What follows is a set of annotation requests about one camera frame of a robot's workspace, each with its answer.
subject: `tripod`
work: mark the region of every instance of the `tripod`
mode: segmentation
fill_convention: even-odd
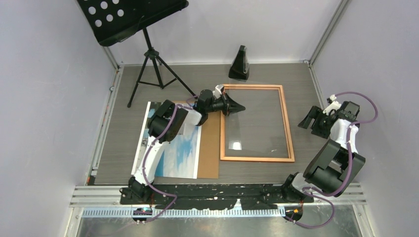
[[[161,89],[164,89],[166,86],[170,85],[175,80],[178,80],[189,91],[189,93],[191,93],[193,96],[196,96],[196,94],[182,81],[182,79],[180,79],[180,77],[167,65],[167,63],[165,61],[163,61],[163,59],[159,56],[159,52],[155,51],[154,48],[151,46],[150,38],[148,37],[148,32],[147,32],[146,28],[143,29],[143,33],[144,33],[145,41],[147,42],[148,51],[144,54],[145,60],[144,60],[143,66],[142,66],[141,71],[140,71],[140,75],[138,76],[137,82],[136,82],[135,87],[134,87],[134,91],[132,92],[131,99],[129,100],[127,107],[128,108],[131,107],[132,100],[134,99],[135,92],[136,92],[137,87],[140,83],[147,84],[147,85],[153,85],[153,86],[159,86]],[[148,82],[141,81],[141,77],[143,76],[145,65],[147,64],[148,59],[151,59],[151,61],[153,61],[154,71],[156,71],[157,80],[159,81],[159,84],[154,84],[154,83],[148,83]],[[163,82],[162,82],[162,77],[160,76],[160,72],[159,72],[159,68],[157,67],[156,59],[160,63],[162,63],[175,77],[173,80],[169,81],[166,85],[164,85]]]

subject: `tripod leg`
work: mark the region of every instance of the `tripod leg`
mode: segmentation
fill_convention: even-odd
[[[160,56],[157,56],[156,58],[159,59],[161,63],[163,63],[163,65],[176,77],[176,79],[178,79],[180,83],[182,83],[182,85],[189,91],[189,93],[191,93],[193,96],[196,96],[196,94],[182,81],[182,79],[180,79],[180,77],[169,67],[169,65]]]
[[[156,71],[157,80],[159,80],[160,89],[163,89],[162,77],[160,76],[160,71],[159,71],[159,68],[157,67],[156,59],[152,58],[151,61],[153,61],[154,71]]]
[[[143,76],[143,72],[144,72],[144,69],[145,69],[145,65],[147,64],[147,61],[148,61],[148,57],[145,57],[143,66],[142,66],[141,71],[140,71],[140,75],[138,76],[137,82],[135,83],[134,91],[132,92],[131,98],[129,99],[129,102],[128,102],[128,105],[127,105],[128,108],[131,107],[132,100],[134,99],[134,95],[135,95],[135,92],[137,91],[138,84],[140,84],[140,80],[141,80],[141,77]]]

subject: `empty picture frame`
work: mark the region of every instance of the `empty picture frame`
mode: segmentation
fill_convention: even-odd
[[[220,160],[295,162],[282,85],[225,84],[245,111],[220,118]]]

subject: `table surface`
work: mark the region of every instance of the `table surface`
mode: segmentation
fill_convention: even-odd
[[[185,100],[188,91],[174,82],[164,90],[140,84],[131,108],[126,105],[135,86],[140,66],[125,67],[118,89],[111,122],[108,128],[95,184],[127,184],[131,176],[144,113],[148,101]],[[168,70],[160,66],[164,82],[173,79]],[[211,89],[217,84],[240,83],[228,78],[229,65],[182,65],[172,69],[196,93]],[[157,83],[152,66],[144,70],[142,81]],[[310,134],[310,130],[297,127],[311,106],[319,106],[309,69],[306,64],[252,64],[247,84],[280,84],[284,87],[291,137],[295,155],[294,163],[221,161],[218,179],[176,179],[157,177],[159,184],[204,183],[283,183],[289,174],[303,172],[309,162],[326,142]],[[269,111],[269,105],[261,105]],[[247,134],[258,135],[256,126],[247,126]]]

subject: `brown cardboard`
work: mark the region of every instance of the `brown cardboard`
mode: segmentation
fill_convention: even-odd
[[[221,112],[208,114],[201,128],[199,146],[198,178],[218,179],[220,160],[220,117]]]

